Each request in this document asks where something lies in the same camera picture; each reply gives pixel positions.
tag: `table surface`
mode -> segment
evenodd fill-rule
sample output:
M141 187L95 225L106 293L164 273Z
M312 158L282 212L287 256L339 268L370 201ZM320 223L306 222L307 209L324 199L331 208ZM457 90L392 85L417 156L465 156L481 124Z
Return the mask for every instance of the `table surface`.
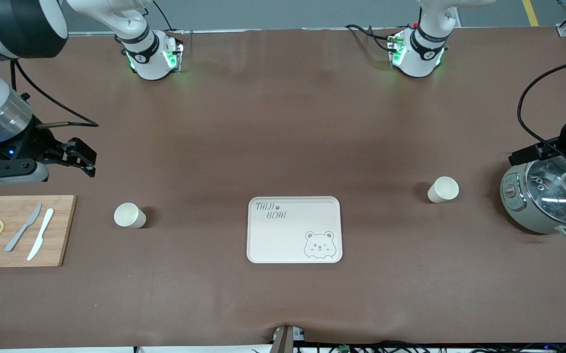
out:
M23 61L99 122L54 130L95 148L98 170L51 166L48 183L0 187L78 196L61 268L0 269L0 348L257 344L283 324L320 341L566 342L566 239L520 228L498 196L507 156L534 143L518 97L566 63L566 38L458 29L421 79L348 31L186 43L183 73L159 82L133 75L108 37ZM43 121L75 119L30 94ZM524 118L557 136L566 70L532 90ZM442 175L461 193L429 204ZM305 195L339 199L343 259L250 263L250 199ZM123 202L143 206L145 228L113 223Z

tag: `knife blade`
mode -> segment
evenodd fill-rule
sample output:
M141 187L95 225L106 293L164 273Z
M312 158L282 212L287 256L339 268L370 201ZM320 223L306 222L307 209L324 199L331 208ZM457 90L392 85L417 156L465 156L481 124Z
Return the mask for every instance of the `knife blade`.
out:
M23 233L25 232L26 228L31 226L34 223L34 221L37 220L37 217L39 217L39 212L41 212L41 204L37 205L37 208L34 209L28 221L24 223L24 225L21 227L19 232L17 232L17 234L12 239L10 239L9 243L6 244L6 248L4 248L4 251L10 252L15 248L15 245L17 245L17 243L19 242L19 239L21 238L21 235L23 235Z
M37 254L37 252L43 245L43 233L45 233L46 228L48 228L48 224L50 222L50 219L52 219L53 214L54 208L48 208L45 217L43 217L43 224L41 224L41 229L39 230L39 234L37 235L37 240L34 241L32 250L30 250L30 254L28 254L28 258L26 259L27 261L32 260L32 258Z

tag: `bear drawing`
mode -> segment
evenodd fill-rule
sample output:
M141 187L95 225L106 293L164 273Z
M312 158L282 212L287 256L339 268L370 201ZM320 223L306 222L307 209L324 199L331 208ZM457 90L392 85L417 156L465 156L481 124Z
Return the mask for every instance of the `bear drawing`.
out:
M305 245L305 255L310 259L315 257L316 259L326 259L330 257L331 259L337 253L335 244L333 240L335 236L332 232L326 232L324 234L315 234L313 232L307 232L305 234L307 239L307 245Z

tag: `cutting board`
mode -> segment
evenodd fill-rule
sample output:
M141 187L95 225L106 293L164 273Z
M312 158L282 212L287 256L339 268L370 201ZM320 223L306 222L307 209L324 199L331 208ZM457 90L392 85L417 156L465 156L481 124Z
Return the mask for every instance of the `cutting board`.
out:
M42 204L39 217L25 230L14 250L5 252L6 244L39 203ZM61 266L75 205L76 197L73 195L0 196L0 220L4 223L0 234L0 267ZM43 234L43 245L35 257L27 261L48 208L54 208L54 216Z

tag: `cup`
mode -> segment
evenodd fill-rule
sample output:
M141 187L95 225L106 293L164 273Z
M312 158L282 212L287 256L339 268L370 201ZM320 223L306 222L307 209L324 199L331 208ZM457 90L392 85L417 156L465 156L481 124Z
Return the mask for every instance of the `cup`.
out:
M146 224L146 214L134 203L122 203L115 210L113 219L118 226L141 228Z
M455 179L450 178L448 176L441 176L439 177L426 195L429 197L429 200L434 203L441 203L444 201L452 200L459 194L459 185Z

